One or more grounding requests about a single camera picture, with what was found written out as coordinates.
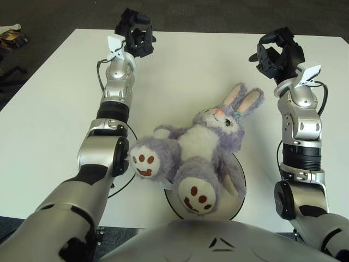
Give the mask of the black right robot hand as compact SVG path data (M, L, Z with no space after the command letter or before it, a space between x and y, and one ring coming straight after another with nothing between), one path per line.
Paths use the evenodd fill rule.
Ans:
M249 62L257 62L257 70L279 84L297 76L296 69L305 62L302 47L294 41L288 27L273 30L259 39Z

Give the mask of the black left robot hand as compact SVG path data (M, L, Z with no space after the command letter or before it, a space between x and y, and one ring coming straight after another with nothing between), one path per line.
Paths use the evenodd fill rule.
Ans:
M151 19L139 11L126 8L115 28L115 34L125 38L125 51L136 57L150 55L154 51Z

